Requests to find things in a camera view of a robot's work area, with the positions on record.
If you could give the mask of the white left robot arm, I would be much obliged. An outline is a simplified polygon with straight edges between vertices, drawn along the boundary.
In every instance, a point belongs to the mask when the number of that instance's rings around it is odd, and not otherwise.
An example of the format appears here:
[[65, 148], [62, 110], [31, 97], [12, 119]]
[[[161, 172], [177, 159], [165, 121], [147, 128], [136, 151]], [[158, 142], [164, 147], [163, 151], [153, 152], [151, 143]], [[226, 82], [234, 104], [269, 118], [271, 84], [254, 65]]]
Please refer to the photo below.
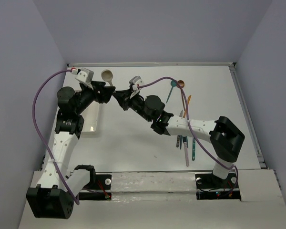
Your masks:
[[69, 86], [57, 92], [59, 110], [53, 147], [48, 149], [50, 158], [36, 187], [29, 188], [26, 194], [36, 218], [68, 219], [74, 204], [79, 203], [81, 190], [96, 183], [94, 166], [76, 166], [71, 175], [68, 166], [83, 129], [82, 112], [92, 102], [109, 102], [115, 87], [97, 81], [81, 83], [80, 87], [78, 92]]

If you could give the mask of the orange plastic knife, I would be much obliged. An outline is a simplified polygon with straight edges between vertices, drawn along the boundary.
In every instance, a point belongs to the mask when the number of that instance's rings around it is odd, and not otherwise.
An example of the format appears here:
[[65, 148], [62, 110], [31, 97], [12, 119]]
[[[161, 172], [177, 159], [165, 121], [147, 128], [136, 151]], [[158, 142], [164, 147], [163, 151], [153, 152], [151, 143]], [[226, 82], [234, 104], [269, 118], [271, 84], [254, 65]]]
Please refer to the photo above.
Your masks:
[[186, 100], [186, 103], [184, 104], [184, 114], [183, 114], [183, 118], [186, 118], [187, 117], [187, 115], [188, 115], [188, 107], [189, 107], [189, 103], [190, 103], [190, 101], [191, 101], [191, 95], [189, 95], [188, 97], [187, 97], [187, 100]]

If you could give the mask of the teal plastic spoon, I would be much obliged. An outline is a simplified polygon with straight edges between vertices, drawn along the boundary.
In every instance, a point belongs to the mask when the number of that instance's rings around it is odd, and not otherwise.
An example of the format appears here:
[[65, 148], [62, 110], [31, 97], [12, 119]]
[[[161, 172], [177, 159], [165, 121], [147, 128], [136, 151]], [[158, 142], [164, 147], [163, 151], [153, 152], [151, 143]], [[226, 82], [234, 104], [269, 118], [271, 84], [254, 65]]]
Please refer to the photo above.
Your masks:
[[174, 89], [175, 87], [177, 87], [177, 82], [174, 81], [174, 80], [171, 80], [170, 86], [171, 86], [171, 89], [170, 89], [169, 94], [168, 94], [168, 96], [167, 96], [166, 103], [168, 103], [168, 101], [169, 101], [169, 99], [170, 99], [170, 96], [171, 96], [171, 94], [172, 94], [173, 89]]

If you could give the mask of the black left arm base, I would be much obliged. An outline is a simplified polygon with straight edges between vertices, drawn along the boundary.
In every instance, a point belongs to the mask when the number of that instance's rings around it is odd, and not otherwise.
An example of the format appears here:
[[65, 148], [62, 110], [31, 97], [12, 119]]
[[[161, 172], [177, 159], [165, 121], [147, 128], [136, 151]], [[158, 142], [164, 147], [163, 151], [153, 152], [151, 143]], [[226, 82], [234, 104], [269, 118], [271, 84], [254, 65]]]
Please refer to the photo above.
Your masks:
[[96, 174], [94, 166], [78, 165], [67, 178], [67, 185], [78, 200], [112, 199], [111, 174]]

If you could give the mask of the white right container tray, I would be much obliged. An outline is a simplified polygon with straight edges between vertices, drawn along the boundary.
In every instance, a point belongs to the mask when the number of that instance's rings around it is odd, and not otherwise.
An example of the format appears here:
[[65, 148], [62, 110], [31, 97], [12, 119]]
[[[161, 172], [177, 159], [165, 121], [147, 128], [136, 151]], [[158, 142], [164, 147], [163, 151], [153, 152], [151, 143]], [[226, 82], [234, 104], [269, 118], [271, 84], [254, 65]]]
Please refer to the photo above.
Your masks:
[[92, 102], [83, 112], [84, 124], [82, 134], [94, 134], [97, 130], [100, 104]]

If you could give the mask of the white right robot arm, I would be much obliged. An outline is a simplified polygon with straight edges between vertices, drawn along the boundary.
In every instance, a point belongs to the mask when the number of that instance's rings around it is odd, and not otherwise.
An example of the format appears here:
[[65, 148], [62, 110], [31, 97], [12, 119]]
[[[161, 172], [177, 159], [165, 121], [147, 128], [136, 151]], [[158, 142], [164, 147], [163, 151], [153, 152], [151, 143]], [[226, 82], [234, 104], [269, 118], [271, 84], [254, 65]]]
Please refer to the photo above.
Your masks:
[[186, 118], [168, 113], [165, 105], [156, 95], [143, 98], [128, 90], [116, 91], [114, 98], [123, 110], [132, 109], [143, 119], [151, 123], [159, 135], [191, 136], [196, 141], [204, 140], [212, 144], [216, 156], [215, 166], [210, 175], [210, 182], [221, 187], [227, 182], [229, 172], [237, 161], [245, 135], [225, 116], [214, 121], [187, 120]]

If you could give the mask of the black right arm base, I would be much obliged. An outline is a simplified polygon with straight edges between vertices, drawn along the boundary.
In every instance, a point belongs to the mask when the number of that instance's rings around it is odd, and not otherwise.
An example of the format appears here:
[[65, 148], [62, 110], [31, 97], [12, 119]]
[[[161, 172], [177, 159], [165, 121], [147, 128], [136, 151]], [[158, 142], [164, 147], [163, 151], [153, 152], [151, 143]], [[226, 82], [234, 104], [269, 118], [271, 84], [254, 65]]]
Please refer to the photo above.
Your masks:
[[195, 175], [197, 200], [241, 200], [236, 174], [230, 173], [226, 179], [220, 179], [212, 173]]

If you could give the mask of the copper metal spoon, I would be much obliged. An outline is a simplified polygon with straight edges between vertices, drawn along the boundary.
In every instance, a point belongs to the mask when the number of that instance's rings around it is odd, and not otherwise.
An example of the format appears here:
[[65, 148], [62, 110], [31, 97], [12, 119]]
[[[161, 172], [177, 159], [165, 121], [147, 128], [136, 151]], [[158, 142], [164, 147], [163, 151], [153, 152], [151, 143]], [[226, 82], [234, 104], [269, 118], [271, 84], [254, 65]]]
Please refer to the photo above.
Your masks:
[[178, 87], [178, 88], [180, 89], [180, 91], [181, 91], [181, 98], [182, 98], [183, 109], [184, 109], [184, 111], [186, 111], [184, 96], [183, 96], [183, 93], [182, 93], [182, 89], [184, 88], [184, 86], [185, 86], [184, 81], [182, 81], [182, 80], [178, 80], [178, 81], [177, 81], [177, 87]]

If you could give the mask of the beige plastic spoon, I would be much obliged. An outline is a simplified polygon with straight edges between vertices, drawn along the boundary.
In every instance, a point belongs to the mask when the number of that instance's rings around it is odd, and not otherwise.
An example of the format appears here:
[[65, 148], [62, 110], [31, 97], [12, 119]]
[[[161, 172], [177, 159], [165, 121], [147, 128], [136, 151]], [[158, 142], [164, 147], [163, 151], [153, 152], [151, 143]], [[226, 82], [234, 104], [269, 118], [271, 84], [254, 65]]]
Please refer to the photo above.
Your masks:
[[101, 78], [109, 84], [109, 86], [113, 86], [112, 79], [113, 73], [110, 70], [104, 70], [101, 72]]

